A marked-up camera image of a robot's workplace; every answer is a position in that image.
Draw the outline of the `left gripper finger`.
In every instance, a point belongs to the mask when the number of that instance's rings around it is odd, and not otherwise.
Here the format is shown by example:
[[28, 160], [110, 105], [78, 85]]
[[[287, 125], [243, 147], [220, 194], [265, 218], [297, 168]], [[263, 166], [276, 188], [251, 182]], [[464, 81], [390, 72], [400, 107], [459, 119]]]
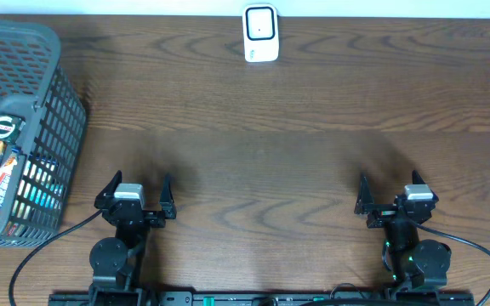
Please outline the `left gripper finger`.
[[176, 219], [177, 210], [171, 190], [171, 178], [167, 173], [163, 178], [159, 204], [166, 219]]
[[118, 185], [122, 182], [122, 171], [118, 170], [111, 181], [105, 186], [105, 188], [95, 197], [94, 207], [96, 209], [104, 209], [107, 203], [111, 203], [114, 199], [115, 191]]

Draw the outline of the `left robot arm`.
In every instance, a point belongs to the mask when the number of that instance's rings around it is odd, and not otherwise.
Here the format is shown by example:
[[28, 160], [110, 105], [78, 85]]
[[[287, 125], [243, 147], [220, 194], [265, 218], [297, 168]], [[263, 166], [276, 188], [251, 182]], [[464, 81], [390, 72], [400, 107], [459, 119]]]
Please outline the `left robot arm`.
[[95, 197], [94, 207], [116, 233], [98, 241], [89, 254], [93, 282], [87, 305], [158, 304], [156, 293], [140, 286], [140, 271], [150, 231], [177, 216], [169, 175], [163, 178], [159, 205], [159, 210], [145, 209], [143, 186], [124, 183], [120, 171]]

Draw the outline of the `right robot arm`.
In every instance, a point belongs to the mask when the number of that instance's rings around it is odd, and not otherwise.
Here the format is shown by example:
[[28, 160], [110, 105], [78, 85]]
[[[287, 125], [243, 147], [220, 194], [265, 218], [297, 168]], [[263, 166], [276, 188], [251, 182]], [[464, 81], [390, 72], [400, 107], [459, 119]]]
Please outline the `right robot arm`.
[[360, 176], [354, 213], [367, 217], [369, 229], [385, 232], [382, 259], [393, 283], [383, 289], [383, 298], [411, 304], [442, 303], [440, 288], [447, 284], [452, 251], [439, 241], [421, 240], [418, 232], [432, 217], [437, 202], [437, 195], [417, 171], [412, 171], [412, 183], [390, 204], [375, 202], [366, 176]]

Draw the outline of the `dark green round-logo packet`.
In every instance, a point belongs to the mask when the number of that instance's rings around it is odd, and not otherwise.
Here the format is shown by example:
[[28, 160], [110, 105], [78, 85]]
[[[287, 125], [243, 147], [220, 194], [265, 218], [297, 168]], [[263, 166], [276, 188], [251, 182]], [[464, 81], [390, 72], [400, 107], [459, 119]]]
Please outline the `dark green round-logo packet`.
[[0, 113], [0, 141], [6, 144], [15, 144], [26, 121], [19, 116]]

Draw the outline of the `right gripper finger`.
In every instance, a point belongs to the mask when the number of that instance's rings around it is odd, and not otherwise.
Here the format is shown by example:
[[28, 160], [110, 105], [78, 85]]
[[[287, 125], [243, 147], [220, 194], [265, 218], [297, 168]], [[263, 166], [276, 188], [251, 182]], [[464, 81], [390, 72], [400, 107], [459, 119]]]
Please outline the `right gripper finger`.
[[[422, 176], [419, 174], [418, 170], [412, 170], [412, 184], [427, 184], [422, 178]], [[438, 201], [437, 194], [433, 190], [431, 191], [434, 193], [434, 197], [431, 201]]]
[[360, 183], [354, 214], [368, 214], [373, 210], [374, 199], [366, 176], [360, 174]]

